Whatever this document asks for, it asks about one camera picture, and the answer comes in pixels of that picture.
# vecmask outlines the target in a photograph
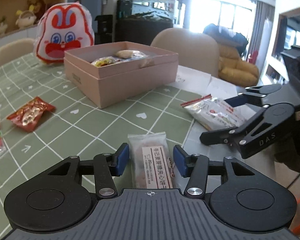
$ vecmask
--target metal screw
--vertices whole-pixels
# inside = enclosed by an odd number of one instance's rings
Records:
[[[198,187],[191,187],[187,190],[187,192],[192,196],[197,196],[203,193],[202,189]]]
[[[102,196],[110,196],[114,193],[114,190],[109,187],[104,187],[101,190],[99,190],[99,194]]]

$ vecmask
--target red snack package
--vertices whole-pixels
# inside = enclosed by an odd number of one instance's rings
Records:
[[[27,132],[32,132],[36,127],[44,111],[53,111],[56,108],[39,97],[35,97],[30,102],[22,106],[18,111],[7,117],[15,125],[21,127]]]

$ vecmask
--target white cabinet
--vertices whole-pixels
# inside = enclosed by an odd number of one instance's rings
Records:
[[[0,39],[0,47],[6,45],[12,41],[20,40],[23,38],[32,38],[35,39],[37,36],[37,26],[28,28],[26,30],[14,32],[10,35],[4,36]]]

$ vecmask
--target green tablecloth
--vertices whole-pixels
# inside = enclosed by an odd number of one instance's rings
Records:
[[[32,133],[16,127],[6,117],[40,96],[56,107],[45,112]],[[64,74],[63,65],[44,65],[32,54],[0,67],[0,119],[7,152],[0,158],[0,238],[11,227],[3,211],[6,195],[16,186],[70,155],[81,160],[96,154],[113,153],[127,134],[165,131],[170,151],[183,145],[193,124],[180,107],[199,95],[163,86],[105,109],[98,109]],[[115,182],[130,186],[130,170]],[[84,176],[82,185],[94,192],[93,176]]]

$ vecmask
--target pink box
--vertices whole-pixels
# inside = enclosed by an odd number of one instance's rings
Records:
[[[90,62],[124,49],[139,50],[147,58],[95,67]],[[88,98],[104,108],[176,80],[178,54],[133,42],[115,42],[65,53],[65,73]]]

